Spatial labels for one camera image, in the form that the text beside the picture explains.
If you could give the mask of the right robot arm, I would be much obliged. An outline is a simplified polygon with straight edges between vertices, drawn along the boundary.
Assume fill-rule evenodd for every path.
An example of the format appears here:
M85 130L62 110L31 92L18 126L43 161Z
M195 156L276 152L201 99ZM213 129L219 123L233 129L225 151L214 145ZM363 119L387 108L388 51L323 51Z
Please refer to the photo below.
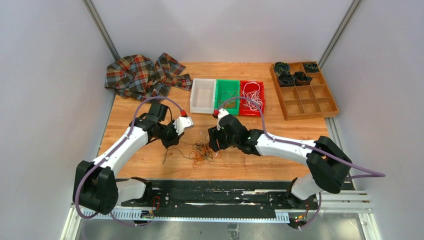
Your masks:
M296 177L286 191L286 203L294 209L322 191L340 193L351 169L350 158L326 136L317 140L276 136L263 129L247 129L231 114L219 116L208 135L215 152L234 147L247 155L280 157L307 166L309 173Z

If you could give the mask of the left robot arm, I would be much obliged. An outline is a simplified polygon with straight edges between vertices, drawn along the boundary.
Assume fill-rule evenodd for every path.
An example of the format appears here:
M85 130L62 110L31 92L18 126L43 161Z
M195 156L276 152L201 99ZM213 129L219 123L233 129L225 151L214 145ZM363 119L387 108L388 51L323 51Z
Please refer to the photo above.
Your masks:
M131 177L117 180L117 175L128 160L142 147L160 140L165 148L178 145L193 120L182 110L181 116L163 124L169 107L153 102L148 112L135 117L124 134L107 151L92 161L81 161L75 171L73 202L79 207L107 215L116 205L135 201L149 206L153 187L149 180Z

